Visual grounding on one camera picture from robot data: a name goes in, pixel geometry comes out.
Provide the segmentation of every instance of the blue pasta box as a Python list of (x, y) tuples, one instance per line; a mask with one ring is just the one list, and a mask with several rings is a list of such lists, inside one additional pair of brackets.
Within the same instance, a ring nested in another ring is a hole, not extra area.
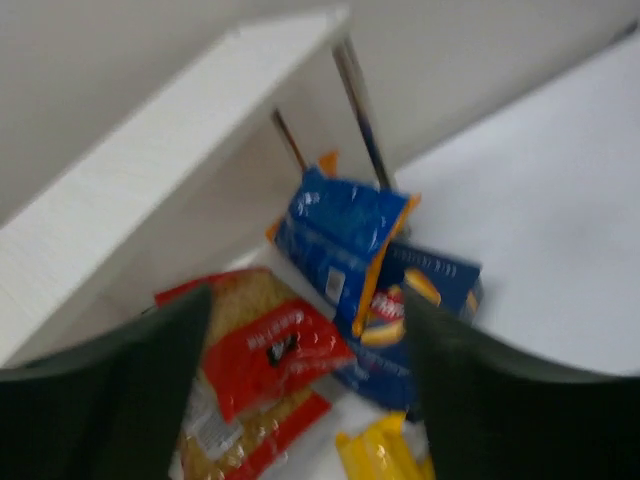
[(338, 313), (335, 324), (357, 361), (335, 373), (348, 388), (390, 410), (420, 418), (404, 336), (402, 284), (411, 284), (433, 303), (473, 321), (482, 300), (481, 266), (410, 243), (393, 241), (384, 257), (376, 293), (361, 337)]

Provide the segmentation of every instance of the metal pole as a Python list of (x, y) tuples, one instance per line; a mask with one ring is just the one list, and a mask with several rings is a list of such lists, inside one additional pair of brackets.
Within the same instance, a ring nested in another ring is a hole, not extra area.
[(300, 170), (304, 172), (307, 169), (307, 162), (304, 161), (302, 152), (298, 148), (298, 144), (293, 138), (293, 134), (291, 133), (291, 130), (287, 126), (287, 123), (284, 121), (284, 118), (282, 116), (282, 113), (280, 113), (280, 110), (276, 108), (271, 114), (271, 119), (273, 120), (274, 125), (276, 126), (278, 131), (281, 133), (281, 135), (289, 145), (289, 148), (291, 148), (291, 151), (293, 152), (293, 156), (295, 157), (296, 162), (300, 167)]
[(353, 43), (346, 37), (333, 50), (333, 60), (338, 67), (340, 78), (347, 91), (349, 103), (358, 121), (360, 133), (367, 147), (371, 165), (378, 177), (378, 182), (382, 188), (395, 188), (395, 181), (387, 173), (387, 168), (382, 159), (382, 153), (376, 141), (376, 134), (371, 125), (371, 113), (364, 76), (358, 63)]

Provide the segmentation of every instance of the shelf board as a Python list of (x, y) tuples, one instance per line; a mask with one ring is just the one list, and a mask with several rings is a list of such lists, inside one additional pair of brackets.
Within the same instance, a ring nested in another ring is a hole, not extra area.
[(349, 18), (334, 7), (228, 31), (7, 223), (0, 365), (47, 351)]

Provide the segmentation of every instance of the plastic packaging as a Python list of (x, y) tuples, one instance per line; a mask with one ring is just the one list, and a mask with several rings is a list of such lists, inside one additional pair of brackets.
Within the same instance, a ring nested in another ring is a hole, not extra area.
[(418, 464), (402, 436), (404, 413), (393, 413), (362, 434), (336, 437), (349, 480), (422, 480)]
[(254, 480), (330, 408), (307, 387), (228, 425), (196, 382), (179, 438), (184, 480)]
[(312, 167), (267, 237), (360, 336), (387, 246), (419, 201)]
[(335, 325), (266, 268), (200, 278), (158, 294), (156, 302), (201, 283), (214, 290), (201, 370), (225, 421), (353, 363)]

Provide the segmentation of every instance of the dark green object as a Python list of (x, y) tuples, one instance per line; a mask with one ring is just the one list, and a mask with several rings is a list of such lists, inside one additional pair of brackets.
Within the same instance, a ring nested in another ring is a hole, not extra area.
[(410, 287), (405, 324), (438, 480), (640, 479), (639, 378), (534, 357)]
[(0, 478), (166, 479), (211, 303), (202, 287), (88, 343), (0, 370)]

